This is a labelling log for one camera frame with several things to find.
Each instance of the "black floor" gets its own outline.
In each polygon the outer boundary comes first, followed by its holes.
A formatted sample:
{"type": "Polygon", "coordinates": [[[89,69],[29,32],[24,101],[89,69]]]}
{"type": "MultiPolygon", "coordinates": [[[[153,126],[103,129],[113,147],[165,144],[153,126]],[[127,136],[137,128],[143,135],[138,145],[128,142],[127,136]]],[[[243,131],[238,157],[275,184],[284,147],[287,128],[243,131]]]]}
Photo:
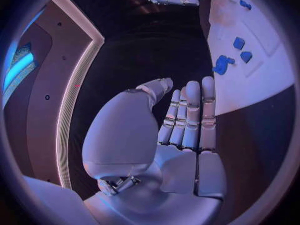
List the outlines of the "black floor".
{"type": "MultiPolygon", "coordinates": [[[[157,6],[146,0],[73,1],[105,36],[80,89],[69,133],[71,184],[86,199],[98,187],[83,168],[82,145],[101,107],[119,92],[153,79],[171,77],[175,89],[190,80],[201,81],[212,75],[212,64],[195,8],[157,6]]],[[[159,125],[170,97],[171,93],[154,108],[159,125]]],[[[216,224],[226,224],[249,208],[276,175],[293,130],[294,97],[292,86],[217,117],[217,147],[228,196],[216,224]]]]}

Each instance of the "white light strip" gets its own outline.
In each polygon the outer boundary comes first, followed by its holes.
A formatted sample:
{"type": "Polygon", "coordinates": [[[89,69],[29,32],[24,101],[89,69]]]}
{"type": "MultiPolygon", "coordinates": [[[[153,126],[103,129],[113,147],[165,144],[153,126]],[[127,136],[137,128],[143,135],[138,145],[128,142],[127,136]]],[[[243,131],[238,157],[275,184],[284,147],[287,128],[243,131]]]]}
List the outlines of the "white light strip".
{"type": "Polygon", "coordinates": [[[76,64],[64,92],[56,126],[56,164],[60,184],[72,189],[68,167],[68,141],[72,113],[80,86],[93,62],[104,38],[87,17],[70,0],[52,0],[92,39],[76,64]]]}

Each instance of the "blue light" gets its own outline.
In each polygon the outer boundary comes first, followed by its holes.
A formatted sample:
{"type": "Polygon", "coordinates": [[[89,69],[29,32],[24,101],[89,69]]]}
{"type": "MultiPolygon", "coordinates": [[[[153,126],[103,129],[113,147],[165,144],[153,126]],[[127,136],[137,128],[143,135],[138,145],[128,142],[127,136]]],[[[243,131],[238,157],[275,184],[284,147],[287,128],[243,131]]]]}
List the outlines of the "blue light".
{"type": "Polygon", "coordinates": [[[34,60],[33,54],[30,52],[25,55],[20,61],[16,62],[7,73],[4,80],[4,90],[10,85],[12,80],[34,60]]]}

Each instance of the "led light strip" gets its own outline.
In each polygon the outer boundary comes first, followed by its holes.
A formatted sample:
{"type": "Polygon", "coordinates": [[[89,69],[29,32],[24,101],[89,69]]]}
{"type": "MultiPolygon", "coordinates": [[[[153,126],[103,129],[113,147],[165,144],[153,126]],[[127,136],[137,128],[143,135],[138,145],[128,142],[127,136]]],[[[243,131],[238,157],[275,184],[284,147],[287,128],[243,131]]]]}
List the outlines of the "led light strip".
{"type": "Polygon", "coordinates": [[[52,0],[92,39],[87,46],[68,81],[64,92],[56,126],[56,164],[60,184],[72,189],[68,166],[68,142],[71,118],[80,86],[104,43],[101,33],[70,0],[52,0]]]}

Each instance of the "dark floor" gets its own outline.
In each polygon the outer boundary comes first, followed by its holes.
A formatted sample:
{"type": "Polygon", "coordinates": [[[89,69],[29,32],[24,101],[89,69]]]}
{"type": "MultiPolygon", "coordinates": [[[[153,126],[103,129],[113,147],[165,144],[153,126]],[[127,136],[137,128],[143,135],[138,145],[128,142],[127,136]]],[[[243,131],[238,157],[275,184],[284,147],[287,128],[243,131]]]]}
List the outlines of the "dark floor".
{"type": "MultiPolygon", "coordinates": [[[[171,77],[175,89],[190,80],[201,81],[212,74],[212,64],[195,8],[157,6],[146,0],[73,1],[105,36],[80,89],[69,133],[71,184],[86,199],[98,187],[84,171],[82,145],[101,107],[119,92],[152,79],[171,77]]],[[[226,224],[244,212],[276,175],[293,130],[294,93],[292,86],[217,117],[217,147],[227,173],[228,196],[216,224],[226,224]]],[[[154,108],[158,124],[170,95],[154,108]]]]}

